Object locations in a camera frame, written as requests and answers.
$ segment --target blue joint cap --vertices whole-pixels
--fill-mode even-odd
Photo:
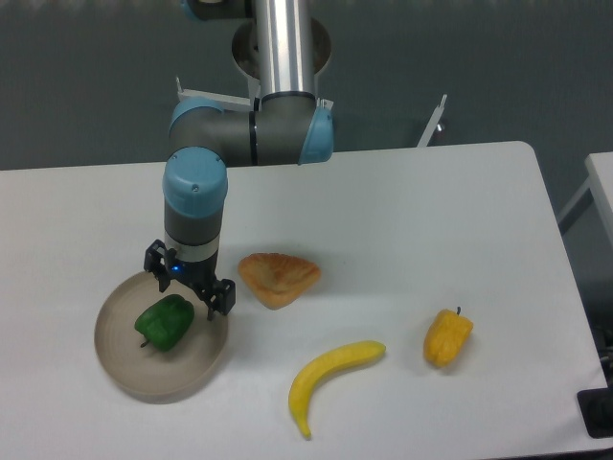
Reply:
[[[172,125],[177,119],[186,112],[195,108],[214,108],[215,110],[223,113],[223,107],[216,101],[202,96],[194,96],[193,98],[184,99],[176,105],[172,112],[172,120],[170,121],[169,131],[172,129]]]
[[[166,202],[187,218],[202,219],[223,208],[228,194],[226,165],[203,147],[185,147],[166,163],[162,190]]]
[[[332,112],[327,108],[317,107],[308,127],[303,151],[298,164],[322,163],[328,161],[334,151],[334,128]]]
[[[181,0],[181,10],[183,10],[183,13],[185,13],[185,15],[188,16],[190,19],[193,19],[194,21],[200,20],[200,18],[194,14],[187,0]]]

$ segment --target white table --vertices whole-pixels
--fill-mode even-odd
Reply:
[[[163,236],[144,164],[0,172],[0,458],[466,459],[604,449],[576,393],[605,385],[543,181],[526,144],[335,153],[229,172],[218,275],[237,280],[217,375],[182,402],[131,399],[98,363],[106,296]],[[322,281],[258,304],[255,251],[310,258]],[[442,308],[475,328],[446,370],[421,357]],[[322,386],[313,439],[286,407],[313,357],[375,339],[374,367]]]

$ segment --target silver metal tube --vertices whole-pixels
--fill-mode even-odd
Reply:
[[[261,96],[315,94],[308,0],[256,0]]]
[[[164,235],[164,244],[167,249],[176,251],[176,258],[181,262],[202,262],[213,257],[219,249],[219,235],[206,244],[188,246],[175,241],[168,233]]]

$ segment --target banana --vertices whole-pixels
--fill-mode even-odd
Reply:
[[[350,343],[318,356],[298,373],[289,389],[289,411],[306,439],[310,439],[308,403],[317,383],[335,372],[373,362],[384,353],[385,345],[373,340]]]

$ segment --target metal cylinder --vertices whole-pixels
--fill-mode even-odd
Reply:
[[[313,50],[307,0],[256,0],[261,96],[314,95]]]
[[[221,159],[202,147],[178,150],[166,164],[162,190],[166,248],[174,249],[181,262],[210,259],[219,247],[228,191]]]

